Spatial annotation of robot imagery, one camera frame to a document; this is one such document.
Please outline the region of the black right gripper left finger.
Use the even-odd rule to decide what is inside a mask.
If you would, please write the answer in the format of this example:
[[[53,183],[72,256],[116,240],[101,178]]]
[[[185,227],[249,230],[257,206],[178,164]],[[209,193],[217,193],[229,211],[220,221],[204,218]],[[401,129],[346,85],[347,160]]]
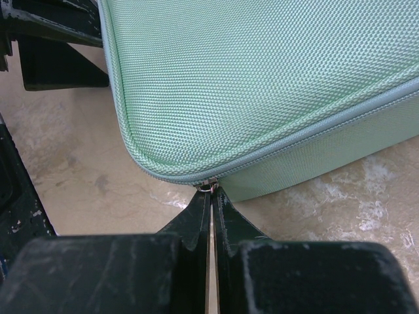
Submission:
[[[2,313],[205,313],[210,193],[155,234],[40,237],[1,287]]]

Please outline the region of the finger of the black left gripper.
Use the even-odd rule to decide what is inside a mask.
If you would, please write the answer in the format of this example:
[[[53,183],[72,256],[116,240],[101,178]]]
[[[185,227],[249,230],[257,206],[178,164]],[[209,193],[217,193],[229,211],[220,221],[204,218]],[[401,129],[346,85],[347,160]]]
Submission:
[[[98,4],[91,0],[1,1],[1,32],[14,41],[32,36],[101,47]]]
[[[18,49],[27,91],[105,88],[107,73],[67,43],[21,36]]]

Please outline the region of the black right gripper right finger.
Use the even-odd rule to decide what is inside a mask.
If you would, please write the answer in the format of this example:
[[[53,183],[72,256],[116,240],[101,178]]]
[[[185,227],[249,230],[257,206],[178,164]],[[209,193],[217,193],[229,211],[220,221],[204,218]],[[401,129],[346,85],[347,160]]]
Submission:
[[[350,241],[274,241],[211,197],[221,313],[417,313],[394,255]]]

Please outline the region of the mint green medicine case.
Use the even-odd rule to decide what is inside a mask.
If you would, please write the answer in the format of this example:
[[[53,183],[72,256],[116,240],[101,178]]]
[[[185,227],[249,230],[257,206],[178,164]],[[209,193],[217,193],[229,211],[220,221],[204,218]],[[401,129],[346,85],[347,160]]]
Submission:
[[[120,132],[233,201],[418,135],[417,1],[99,1]]]

